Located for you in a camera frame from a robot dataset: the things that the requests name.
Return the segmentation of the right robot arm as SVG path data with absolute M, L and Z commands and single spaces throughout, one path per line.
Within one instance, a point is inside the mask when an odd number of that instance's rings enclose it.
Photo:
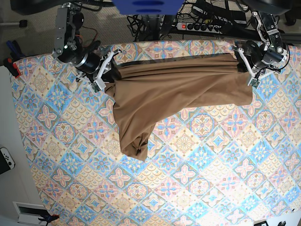
M 77 70 L 75 81 L 85 81 L 91 92 L 97 93 L 105 90 L 108 83 L 121 79 L 114 60 L 121 50 L 106 51 L 95 39 L 83 46 L 79 32 L 84 24 L 83 8 L 80 2 L 67 2 L 57 10 L 53 57 L 74 66 Z

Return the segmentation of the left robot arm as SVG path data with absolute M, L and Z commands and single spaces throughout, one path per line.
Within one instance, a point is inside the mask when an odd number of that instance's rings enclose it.
M 273 72 L 281 72 L 288 63 L 290 52 L 284 45 L 277 28 L 276 18 L 271 14 L 252 12 L 255 19 L 256 31 L 262 41 L 258 45 L 255 41 L 248 40 L 243 44 L 233 46 L 235 56 L 239 62 L 238 70 L 249 72 L 248 86 L 258 88 L 262 79 Z

